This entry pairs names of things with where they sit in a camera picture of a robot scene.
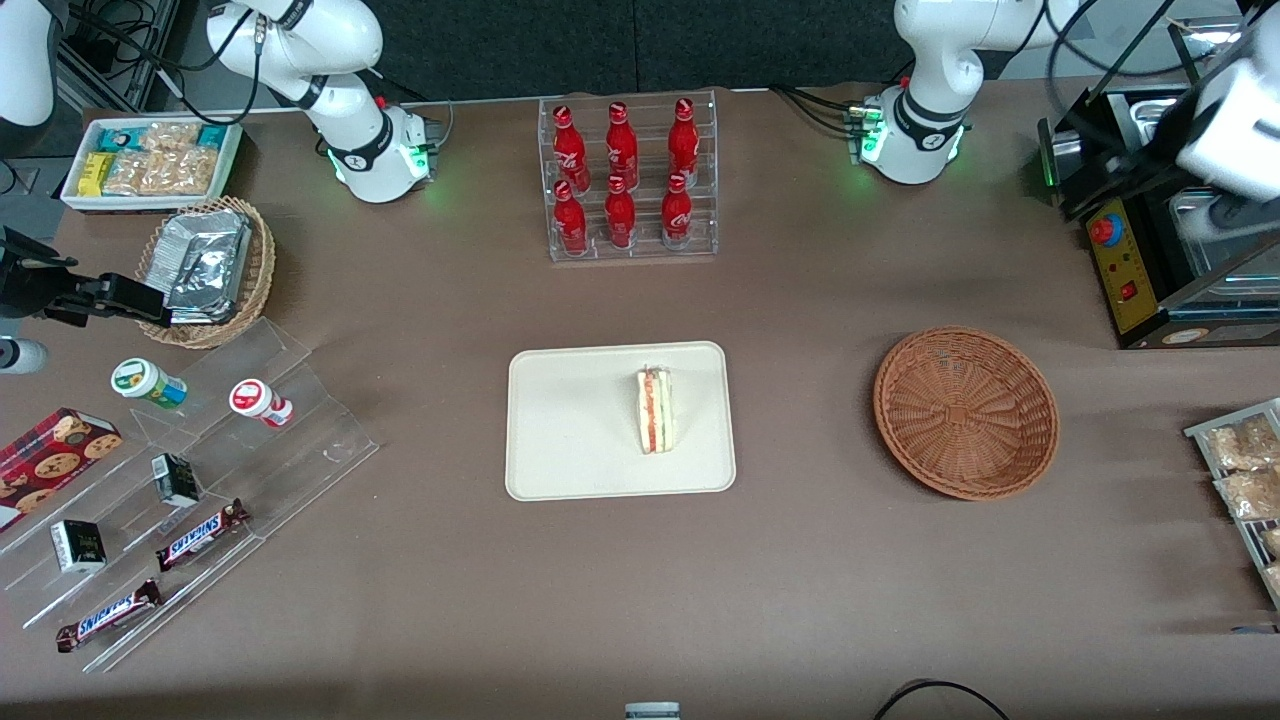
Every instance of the cookie box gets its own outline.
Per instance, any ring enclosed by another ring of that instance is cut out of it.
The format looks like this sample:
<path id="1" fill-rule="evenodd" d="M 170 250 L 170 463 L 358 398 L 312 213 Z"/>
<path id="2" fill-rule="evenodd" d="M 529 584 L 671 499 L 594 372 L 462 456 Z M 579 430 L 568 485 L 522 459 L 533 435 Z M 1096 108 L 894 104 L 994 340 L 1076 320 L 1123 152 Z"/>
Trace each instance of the cookie box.
<path id="1" fill-rule="evenodd" d="M 0 532 L 123 442 L 111 423 L 60 407 L 0 450 Z"/>

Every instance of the acrylic display stand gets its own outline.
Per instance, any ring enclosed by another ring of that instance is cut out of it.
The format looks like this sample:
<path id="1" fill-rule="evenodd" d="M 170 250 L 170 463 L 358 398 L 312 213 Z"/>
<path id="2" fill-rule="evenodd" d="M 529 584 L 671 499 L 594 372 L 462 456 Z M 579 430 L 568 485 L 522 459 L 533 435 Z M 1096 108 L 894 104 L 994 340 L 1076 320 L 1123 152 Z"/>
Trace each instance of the acrylic display stand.
<path id="1" fill-rule="evenodd" d="M 676 122 L 676 100 L 687 97 L 694 102 L 694 123 L 698 126 L 698 184 L 689 188 L 694 202 L 689 223 L 690 242 L 682 250 L 668 250 L 662 243 L 662 199 L 667 195 L 669 158 L 667 135 Z M 609 104 L 626 102 L 632 129 L 640 146 L 640 186 L 631 192 L 636 205 L 635 243 L 628 250 L 609 242 L 609 229 L 604 217 L 604 199 L 609 196 L 609 160 L 604 136 L 609 131 Z M 556 196 L 552 192 L 561 179 L 556 163 L 556 124 L 552 110 L 566 105 L 573 111 L 573 126 L 586 143 L 586 167 L 591 172 L 591 187 L 579 196 L 586 210 L 588 250 L 585 255 L 568 255 L 556 232 L 552 214 Z M 718 129 L 714 92 L 664 92 L 653 95 L 617 95 L 612 97 L 559 97 L 538 104 L 538 143 L 543 168 L 543 200 L 547 206 L 547 237 L 552 260 L 557 263 L 590 263 L 599 260 L 663 261 L 716 255 L 719 250 L 719 223 L 717 202 L 719 197 L 719 156 L 717 154 Z"/>
<path id="2" fill-rule="evenodd" d="M 23 628 L 47 635 L 110 605 L 155 578 L 165 603 L 124 628 L 99 633 L 68 656 L 86 673 L 115 666 L 173 620 L 219 578 L 378 446 L 303 363 L 310 351 L 261 319 L 241 337 L 178 373 L 187 400 L 173 411 L 138 402 L 137 427 L 122 427 L 125 443 L 46 505 L 0 536 L 0 582 L 10 612 Z M 293 419 L 280 429 L 232 413 L 230 388 L 259 378 L 293 401 Z M 202 495 L 193 507 L 160 502 L 151 459 L 161 452 L 192 465 Z M 252 519 L 220 537 L 195 560 L 160 573 L 155 552 L 239 498 Z M 64 574 L 54 557 L 51 523 L 97 524 L 108 565 L 92 574 Z"/>

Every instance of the sandwich slice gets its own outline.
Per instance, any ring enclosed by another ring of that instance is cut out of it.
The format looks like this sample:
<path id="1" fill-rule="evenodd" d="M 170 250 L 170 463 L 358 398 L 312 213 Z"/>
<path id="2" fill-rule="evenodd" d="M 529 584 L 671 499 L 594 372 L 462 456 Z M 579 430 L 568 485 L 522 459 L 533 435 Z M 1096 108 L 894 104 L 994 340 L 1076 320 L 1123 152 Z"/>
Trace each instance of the sandwich slice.
<path id="1" fill-rule="evenodd" d="M 645 368 L 640 383 L 640 447 L 645 455 L 676 447 L 676 414 L 671 405 L 671 370 Z"/>

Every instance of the snack box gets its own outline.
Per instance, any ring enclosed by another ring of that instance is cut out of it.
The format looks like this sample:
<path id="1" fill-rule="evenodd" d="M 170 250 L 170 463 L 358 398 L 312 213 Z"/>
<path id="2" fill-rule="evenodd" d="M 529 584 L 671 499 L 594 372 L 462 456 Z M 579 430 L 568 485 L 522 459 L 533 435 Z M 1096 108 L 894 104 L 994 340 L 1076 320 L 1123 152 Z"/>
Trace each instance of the snack box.
<path id="1" fill-rule="evenodd" d="M 111 423 L 60 407 L 0 450 L 0 532 L 123 442 Z"/>
<path id="2" fill-rule="evenodd" d="M 230 118 L 214 115 L 214 119 L 228 120 Z M 232 164 L 236 160 L 236 150 L 239 149 L 241 135 L 243 135 L 243 129 L 238 124 L 227 128 L 227 135 L 223 137 L 221 147 L 218 151 L 218 164 L 214 167 L 214 179 L 209 183 L 209 190 L 204 195 L 79 195 L 76 186 L 81 174 L 84 172 L 84 164 L 88 160 L 90 154 L 99 150 L 99 141 L 102 137 L 102 131 L 134 128 L 154 122 L 200 123 L 201 120 L 193 115 L 148 115 L 92 120 L 84 131 L 84 136 L 81 138 L 79 150 L 76 151 L 76 160 L 72 161 L 72 169 L 67 176 L 67 182 L 63 183 L 63 192 L 60 195 L 63 202 L 65 202 L 68 208 L 79 210 L 81 213 L 147 213 L 168 211 L 175 208 L 186 208 L 188 205 L 221 197 L 223 188 L 227 187 L 227 178 L 232 172 Z"/>

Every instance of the white plastic tray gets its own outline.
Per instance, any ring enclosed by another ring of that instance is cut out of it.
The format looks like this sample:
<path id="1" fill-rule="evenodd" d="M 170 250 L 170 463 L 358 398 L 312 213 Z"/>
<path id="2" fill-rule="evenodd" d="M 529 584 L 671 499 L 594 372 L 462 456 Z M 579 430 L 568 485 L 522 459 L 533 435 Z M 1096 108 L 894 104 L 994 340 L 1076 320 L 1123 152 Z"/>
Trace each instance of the white plastic tray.
<path id="1" fill-rule="evenodd" d="M 645 455 L 635 374 L 671 369 L 676 448 Z M 733 484 L 724 351 L 714 342 L 529 350 L 507 386 L 507 492 L 520 501 L 719 492 Z"/>
<path id="2" fill-rule="evenodd" d="M 214 115 L 215 120 L 227 120 L 220 115 Z M 88 124 L 83 137 L 81 137 L 79 150 L 76 151 L 76 160 L 63 183 L 61 201 L 73 210 L 82 213 L 138 213 L 147 210 L 172 210 L 186 208 L 215 197 L 221 197 L 223 188 L 227 187 L 227 178 L 232 173 L 232 164 L 236 161 L 236 150 L 239 149 L 241 135 L 244 132 L 241 126 L 230 126 L 223 137 L 223 146 L 218 150 L 218 164 L 214 165 L 214 177 L 209 182 L 209 190 L 204 195 L 146 195 L 146 196 L 116 196 L 104 195 L 97 197 L 84 197 L 77 193 L 76 184 L 84 172 L 84 160 L 88 154 L 97 147 L 97 140 L 104 129 L 142 127 L 152 122 L 166 123 L 196 123 L 201 122 L 195 115 L 160 115 L 138 118 L 110 118 L 93 120 Z"/>

